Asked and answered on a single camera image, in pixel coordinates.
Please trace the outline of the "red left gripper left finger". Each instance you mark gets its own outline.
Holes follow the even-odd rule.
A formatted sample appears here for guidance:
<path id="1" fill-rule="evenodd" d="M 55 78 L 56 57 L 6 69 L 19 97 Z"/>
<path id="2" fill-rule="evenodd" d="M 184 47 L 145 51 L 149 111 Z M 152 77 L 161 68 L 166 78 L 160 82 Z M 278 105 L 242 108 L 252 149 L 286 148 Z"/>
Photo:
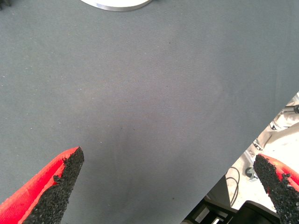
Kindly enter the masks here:
<path id="1" fill-rule="evenodd" d="M 0 222 L 61 223 L 83 163 L 80 147 L 60 153 L 0 205 Z"/>

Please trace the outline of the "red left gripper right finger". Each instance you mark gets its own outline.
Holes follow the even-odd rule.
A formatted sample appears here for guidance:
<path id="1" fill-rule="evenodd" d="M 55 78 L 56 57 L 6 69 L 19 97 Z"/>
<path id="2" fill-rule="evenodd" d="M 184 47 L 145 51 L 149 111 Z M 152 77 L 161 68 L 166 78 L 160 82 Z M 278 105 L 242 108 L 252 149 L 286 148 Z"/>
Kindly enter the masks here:
<path id="1" fill-rule="evenodd" d="M 299 222 L 299 174 L 283 162 L 258 154 L 253 168 L 282 224 Z"/>

